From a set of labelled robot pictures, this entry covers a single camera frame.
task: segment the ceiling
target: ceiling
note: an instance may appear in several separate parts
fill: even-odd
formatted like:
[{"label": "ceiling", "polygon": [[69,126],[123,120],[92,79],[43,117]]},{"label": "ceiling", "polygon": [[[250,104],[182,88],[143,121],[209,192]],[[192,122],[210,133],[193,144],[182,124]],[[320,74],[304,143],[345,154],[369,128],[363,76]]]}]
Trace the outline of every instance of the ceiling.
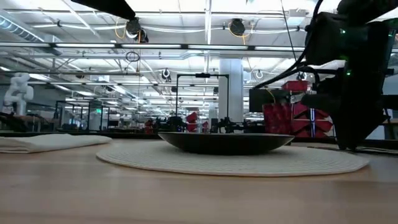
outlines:
[{"label": "ceiling", "polygon": [[[126,22],[124,19],[118,19],[116,16],[75,4],[70,0],[2,0],[1,2],[3,12],[0,12],[0,16],[12,19],[33,34],[44,37],[46,42],[134,43],[128,37],[119,38],[115,34],[117,32],[119,36],[123,35],[123,24]],[[245,43],[257,46],[290,47],[289,35],[286,32],[286,24],[282,16],[281,0],[254,0],[252,3],[246,3],[246,0],[212,1],[210,41],[206,39],[205,32],[206,0],[126,0],[126,2],[140,18],[139,22],[147,32],[150,44],[243,45]],[[325,0],[320,10],[335,12],[338,3],[339,0]],[[304,12],[304,16],[299,18],[299,22],[290,21],[290,13],[287,14],[290,36],[295,47],[304,45],[306,32],[303,29],[311,19],[315,4],[316,0],[283,0],[285,12],[290,10]],[[396,11],[392,11],[383,19],[394,17],[396,14]],[[228,30],[228,24],[233,18],[243,20],[247,35],[245,40],[231,35]],[[0,29],[0,40],[2,42],[26,41],[5,29]],[[6,49],[6,51],[0,51],[0,64],[11,70],[21,69],[21,67],[12,67],[15,62],[18,62],[24,68],[41,72],[48,71],[48,68],[56,68],[56,72],[125,73],[125,75],[112,75],[109,80],[106,79],[112,83],[163,83],[161,73],[165,68],[170,71],[172,83],[174,83],[178,72],[203,72],[206,68],[206,52],[202,50],[137,50],[136,52],[141,54],[141,62],[132,63],[126,60],[127,50],[125,49],[62,48],[57,50],[60,55],[23,47]],[[210,73],[217,73],[221,58],[242,59],[244,70],[247,72],[245,85],[255,85],[270,79],[283,72],[295,61],[292,52],[210,51],[208,65]],[[140,72],[143,77],[132,75],[136,71]],[[46,75],[46,77],[58,82],[98,81],[98,77],[90,76],[86,76],[84,80],[77,79],[74,75]],[[276,85],[281,85],[288,79],[282,80]],[[205,80],[183,77],[180,82],[216,85],[218,80],[216,78]],[[165,98],[160,94],[171,94],[171,87],[167,86],[155,88],[152,86],[124,86],[123,90],[131,95],[122,93],[122,96],[118,96],[120,92],[110,94],[103,91],[103,88],[94,89],[94,86],[84,86],[84,88],[79,86],[77,88],[77,86],[65,85],[65,87],[92,93],[96,91],[95,94],[102,97],[122,97],[128,102],[131,102],[128,96],[132,95],[140,99],[153,97],[154,100],[146,100],[145,104],[147,105],[158,103],[157,98],[165,102]],[[212,95],[213,88],[184,88],[180,90],[180,94]]]}]

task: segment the table surface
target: table surface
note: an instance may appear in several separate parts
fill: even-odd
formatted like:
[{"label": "table surface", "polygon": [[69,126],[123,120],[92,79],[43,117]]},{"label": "table surface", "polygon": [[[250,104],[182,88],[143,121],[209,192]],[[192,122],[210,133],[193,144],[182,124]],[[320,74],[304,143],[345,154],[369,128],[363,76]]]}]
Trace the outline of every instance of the table surface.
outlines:
[{"label": "table surface", "polygon": [[398,157],[353,173],[218,177],[98,160],[107,147],[0,154],[0,223],[398,223]]}]

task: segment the workbench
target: workbench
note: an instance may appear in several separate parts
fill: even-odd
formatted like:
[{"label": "workbench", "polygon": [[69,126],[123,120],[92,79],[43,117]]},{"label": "workbench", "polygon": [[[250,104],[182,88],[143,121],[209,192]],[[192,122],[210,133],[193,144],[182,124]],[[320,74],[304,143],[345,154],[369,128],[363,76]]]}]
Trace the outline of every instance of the workbench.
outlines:
[{"label": "workbench", "polygon": [[139,170],[95,156],[113,144],[133,149],[142,141],[160,140],[0,154],[0,223],[398,221],[397,157],[361,154],[370,165],[349,174],[254,178]]}]

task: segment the ceiling duct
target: ceiling duct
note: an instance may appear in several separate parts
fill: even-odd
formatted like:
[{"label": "ceiling duct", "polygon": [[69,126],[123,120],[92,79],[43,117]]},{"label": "ceiling duct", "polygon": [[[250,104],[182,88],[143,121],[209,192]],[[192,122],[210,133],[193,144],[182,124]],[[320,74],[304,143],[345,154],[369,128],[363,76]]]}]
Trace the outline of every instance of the ceiling duct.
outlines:
[{"label": "ceiling duct", "polygon": [[[37,31],[32,30],[28,25],[23,22],[18,21],[12,15],[8,14],[6,11],[0,9],[0,28],[15,34],[16,36],[29,41],[29,42],[53,42],[57,40],[53,35],[39,34]],[[52,48],[40,48],[43,52],[61,55],[62,53],[58,50]]]}]

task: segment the robot workstation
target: robot workstation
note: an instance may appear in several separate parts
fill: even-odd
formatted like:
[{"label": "robot workstation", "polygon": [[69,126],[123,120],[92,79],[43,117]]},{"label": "robot workstation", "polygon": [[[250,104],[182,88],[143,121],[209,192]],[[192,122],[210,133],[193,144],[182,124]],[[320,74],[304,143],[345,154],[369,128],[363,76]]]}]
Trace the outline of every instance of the robot workstation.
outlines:
[{"label": "robot workstation", "polygon": [[398,0],[3,1],[0,223],[398,220]]}]

